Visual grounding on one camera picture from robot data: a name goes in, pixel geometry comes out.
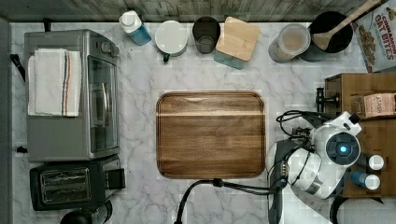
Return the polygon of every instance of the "blue container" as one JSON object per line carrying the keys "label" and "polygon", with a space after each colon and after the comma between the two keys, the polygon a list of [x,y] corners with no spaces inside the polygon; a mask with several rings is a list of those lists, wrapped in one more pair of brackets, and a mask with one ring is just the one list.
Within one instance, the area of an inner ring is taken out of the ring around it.
{"label": "blue container", "polygon": [[378,189],[380,180],[376,175],[368,175],[362,171],[354,171],[350,174],[353,183],[365,187],[367,189]]}
{"label": "blue container", "polygon": [[144,24],[142,24],[137,30],[128,34],[136,45],[142,46],[151,41],[149,31]]}
{"label": "blue container", "polygon": [[136,45],[142,46],[151,41],[148,29],[134,11],[122,14],[120,25]]}

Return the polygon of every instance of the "food package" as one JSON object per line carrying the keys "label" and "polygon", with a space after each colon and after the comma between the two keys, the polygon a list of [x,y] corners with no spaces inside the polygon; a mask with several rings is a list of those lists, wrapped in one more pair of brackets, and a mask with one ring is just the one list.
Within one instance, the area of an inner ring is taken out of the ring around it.
{"label": "food package", "polygon": [[353,29],[369,73],[396,67],[396,0],[358,19]]}
{"label": "food package", "polygon": [[396,93],[351,95],[351,112],[361,119],[396,117]]}

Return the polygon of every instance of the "cereal box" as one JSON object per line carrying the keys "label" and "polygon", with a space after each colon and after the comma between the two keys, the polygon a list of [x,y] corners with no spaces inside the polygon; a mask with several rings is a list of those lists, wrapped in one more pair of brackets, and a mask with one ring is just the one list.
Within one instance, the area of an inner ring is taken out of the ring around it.
{"label": "cereal box", "polygon": [[396,0],[353,23],[368,72],[396,67]]}

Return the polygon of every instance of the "black mug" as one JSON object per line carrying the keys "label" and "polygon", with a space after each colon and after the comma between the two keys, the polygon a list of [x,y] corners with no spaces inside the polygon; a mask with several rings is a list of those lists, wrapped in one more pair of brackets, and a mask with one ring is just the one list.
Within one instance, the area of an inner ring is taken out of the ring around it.
{"label": "black mug", "polygon": [[218,43],[220,25],[211,17],[201,17],[192,26],[192,35],[198,51],[208,54],[215,49]]}

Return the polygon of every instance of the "white lid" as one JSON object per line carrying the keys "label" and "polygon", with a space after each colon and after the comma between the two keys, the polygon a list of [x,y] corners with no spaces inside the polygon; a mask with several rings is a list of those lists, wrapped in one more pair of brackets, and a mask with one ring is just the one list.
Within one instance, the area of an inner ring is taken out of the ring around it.
{"label": "white lid", "polygon": [[368,175],[364,181],[367,189],[378,189],[381,181],[376,175]]}
{"label": "white lid", "polygon": [[124,14],[122,14],[119,21],[122,29],[126,33],[131,33],[137,30],[142,25],[142,21],[139,19],[139,16],[137,16],[136,12],[134,11],[125,12]]}
{"label": "white lid", "polygon": [[165,21],[155,32],[155,43],[164,53],[181,52],[187,45],[187,30],[178,21]]}
{"label": "white lid", "polygon": [[[290,35],[294,35],[295,38],[299,38],[296,40],[292,38]],[[308,30],[298,23],[292,23],[285,26],[279,34],[278,44],[283,52],[289,55],[299,55],[306,51],[311,43],[311,34],[309,34]]]}
{"label": "white lid", "polygon": [[380,170],[384,167],[384,159],[378,155],[374,155],[370,158],[369,165],[373,170]]}

